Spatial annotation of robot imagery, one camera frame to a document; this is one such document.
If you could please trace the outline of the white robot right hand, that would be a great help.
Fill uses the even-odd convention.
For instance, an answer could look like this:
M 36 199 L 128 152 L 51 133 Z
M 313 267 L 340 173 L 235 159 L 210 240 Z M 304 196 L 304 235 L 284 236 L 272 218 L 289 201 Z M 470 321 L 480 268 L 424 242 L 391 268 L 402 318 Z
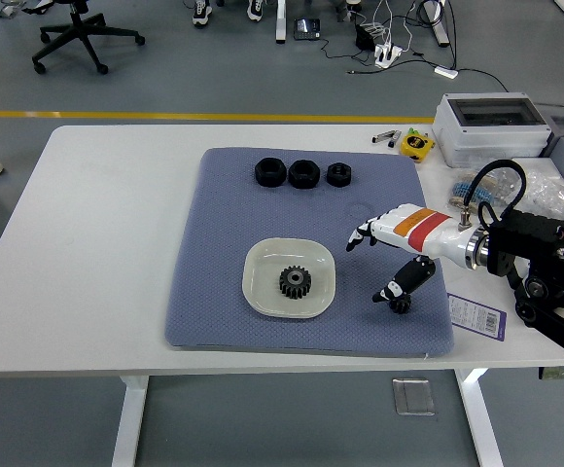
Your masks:
M 386 302 L 403 314 L 410 307 L 411 293 L 435 273 L 436 259 L 446 258 L 467 269 L 476 267 L 474 248 L 469 245 L 474 232 L 471 227 L 461 229 L 457 220 L 444 213 L 405 203 L 357 227 L 346 249 L 353 250 L 367 238 L 370 245 L 384 243 L 415 255 L 372 296 L 375 303 Z

